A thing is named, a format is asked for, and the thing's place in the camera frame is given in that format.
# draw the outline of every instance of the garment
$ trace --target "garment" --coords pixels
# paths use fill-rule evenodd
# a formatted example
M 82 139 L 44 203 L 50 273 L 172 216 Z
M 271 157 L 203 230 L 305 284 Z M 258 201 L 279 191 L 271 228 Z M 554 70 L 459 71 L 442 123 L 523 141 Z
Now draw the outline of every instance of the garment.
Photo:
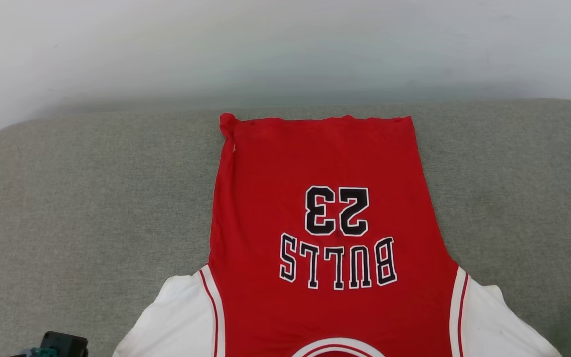
M 220 127 L 208 265 L 114 357 L 559 356 L 449 257 L 410 117 Z

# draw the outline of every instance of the white fabric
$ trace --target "white fabric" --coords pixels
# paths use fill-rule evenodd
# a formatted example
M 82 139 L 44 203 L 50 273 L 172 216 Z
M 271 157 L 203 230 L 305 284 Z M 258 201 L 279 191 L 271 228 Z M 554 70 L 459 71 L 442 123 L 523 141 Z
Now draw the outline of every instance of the white fabric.
M 172 276 L 113 357 L 213 357 L 214 331 L 213 303 L 200 272 Z
M 561 357 L 504 302 L 496 285 L 483 287 L 469 279 L 462 315 L 465 357 Z

